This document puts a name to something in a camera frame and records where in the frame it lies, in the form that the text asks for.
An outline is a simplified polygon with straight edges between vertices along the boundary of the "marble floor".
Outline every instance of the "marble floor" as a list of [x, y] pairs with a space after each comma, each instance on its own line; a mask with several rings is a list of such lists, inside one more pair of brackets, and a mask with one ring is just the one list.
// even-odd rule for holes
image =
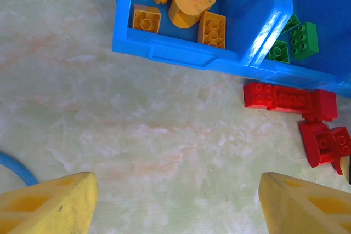
[[[90, 233], [268, 233], [263, 172], [311, 169], [298, 115], [243, 106], [243, 80], [111, 52], [115, 0], [0, 0], [0, 150], [39, 181], [94, 171]], [[351, 101], [338, 98], [347, 126]], [[0, 192], [24, 187], [0, 167]]]

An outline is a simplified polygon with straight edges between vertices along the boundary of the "green lego brick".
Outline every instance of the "green lego brick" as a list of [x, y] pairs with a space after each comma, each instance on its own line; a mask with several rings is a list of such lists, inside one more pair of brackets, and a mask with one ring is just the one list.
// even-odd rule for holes
[[292, 29], [300, 24], [301, 24], [301, 22], [299, 21], [299, 19], [295, 15], [295, 13], [293, 13], [291, 18], [287, 22], [286, 26], [284, 27], [283, 31], [281, 32], [281, 34], [285, 33], [286, 31], [289, 31], [290, 29]]
[[270, 49], [266, 58], [269, 60], [290, 63], [289, 51], [287, 49], [287, 42], [276, 41], [273, 47]]
[[316, 24], [306, 22], [290, 32], [291, 54], [294, 59], [304, 60], [319, 52]]

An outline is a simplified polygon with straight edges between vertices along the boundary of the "red lego piece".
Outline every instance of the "red lego piece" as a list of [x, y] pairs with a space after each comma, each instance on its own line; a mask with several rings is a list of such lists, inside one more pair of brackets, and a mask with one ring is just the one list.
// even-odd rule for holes
[[307, 114], [313, 112], [311, 92], [282, 86], [273, 87], [273, 105], [269, 111]]
[[351, 138], [346, 127], [338, 127], [330, 130], [337, 145], [337, 158], [332, 162], [332, 165], [339, 175], [342, 175], [340, 167], [340, 158], [351, 155]]
[[246, 108], [266, 109], [273, 105], [273, 89], [269, 84], [251, 82], [244, 86]]
[[304, 122], [299, 128], [311, 167], [332, 163], [338, 157], [335, 139], [325, 124]]
[[309, 122], [332, 122], [338, 117], [336, 94], [326, 90], [312, 92], [313, 112], [302, 115]]

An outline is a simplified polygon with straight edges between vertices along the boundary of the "blue plastic bin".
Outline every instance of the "blue plastic bin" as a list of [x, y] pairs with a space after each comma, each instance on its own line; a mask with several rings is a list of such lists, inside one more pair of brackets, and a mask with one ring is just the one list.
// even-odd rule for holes
[[[133, 4], [159, 8], [160, 34], [131, 28]], [[198, 24], [188, 30], [175, 27], [168, 18], [170, 5], [171, 1], [156, 5], [153, 0], [117, 0], [113, 51], [351, 96], [347, 0], [217, 0], [210, 11], [227, 17], [226, 50], [198, 44]], [[264, 59], [293, 11], [302, 23], [317, 24], [320, 53], [303, 61], [290, 56], [290, 64]]]

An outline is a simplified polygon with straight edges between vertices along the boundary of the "blue hose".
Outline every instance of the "blue hose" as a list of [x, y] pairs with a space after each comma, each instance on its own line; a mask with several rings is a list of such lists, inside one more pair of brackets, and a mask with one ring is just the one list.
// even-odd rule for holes
[[3, 152], [0, 152], [0, 164], [15, 173], [27, 186], [38, 183], [38, 180], [23, 164]]

